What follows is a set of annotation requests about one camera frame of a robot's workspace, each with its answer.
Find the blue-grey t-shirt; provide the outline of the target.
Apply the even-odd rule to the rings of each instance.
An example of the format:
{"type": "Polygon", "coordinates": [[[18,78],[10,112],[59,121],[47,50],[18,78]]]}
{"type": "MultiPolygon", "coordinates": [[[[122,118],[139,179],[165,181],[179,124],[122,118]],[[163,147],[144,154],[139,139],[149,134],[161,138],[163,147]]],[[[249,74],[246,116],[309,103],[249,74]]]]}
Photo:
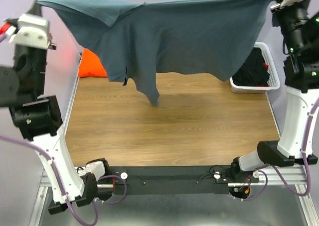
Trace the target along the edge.
{"type": "Polygon", "coordinates": [[[132,79],[157,105],[157,73],[228,80],[245,62],[273,0],[39,0],[96,54],[110,81],[132,79]]]}

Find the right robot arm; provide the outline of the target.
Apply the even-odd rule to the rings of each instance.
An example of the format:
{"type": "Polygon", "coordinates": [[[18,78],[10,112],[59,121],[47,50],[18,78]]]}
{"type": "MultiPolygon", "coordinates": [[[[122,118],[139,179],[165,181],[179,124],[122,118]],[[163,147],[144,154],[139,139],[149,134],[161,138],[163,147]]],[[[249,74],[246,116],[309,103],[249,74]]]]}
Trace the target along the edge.
{"type": "Polygon", "coordinates": [[[278,26],[288,48],[284,61],[287,111],[278,141],[261,141],[257,150],[233,160],[229,176],[235,182],[258,167],[294,164],[315,165],[312,136],[319,98],[319,15],[308,17],[310,0],[271,8],[273,26],[278,26]]]}

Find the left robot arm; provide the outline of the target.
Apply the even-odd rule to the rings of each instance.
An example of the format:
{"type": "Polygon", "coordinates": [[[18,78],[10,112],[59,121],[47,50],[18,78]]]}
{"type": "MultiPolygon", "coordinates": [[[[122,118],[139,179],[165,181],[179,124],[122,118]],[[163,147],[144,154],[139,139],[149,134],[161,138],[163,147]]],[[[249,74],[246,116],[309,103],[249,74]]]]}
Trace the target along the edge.
{"type": "Polygon", "coordinates": [[[47,51],[16,45],[14,66],[0,68],[0,106],[8,108],[20,130],[23,145],[42,162],[53,190],[50,214],[65,211],[72,203],[90,204],[98,194],[97,182],[111,176],[104,158],[89,161],[78,173],[68,152],[56,96],[44,97],[47,51]]]}

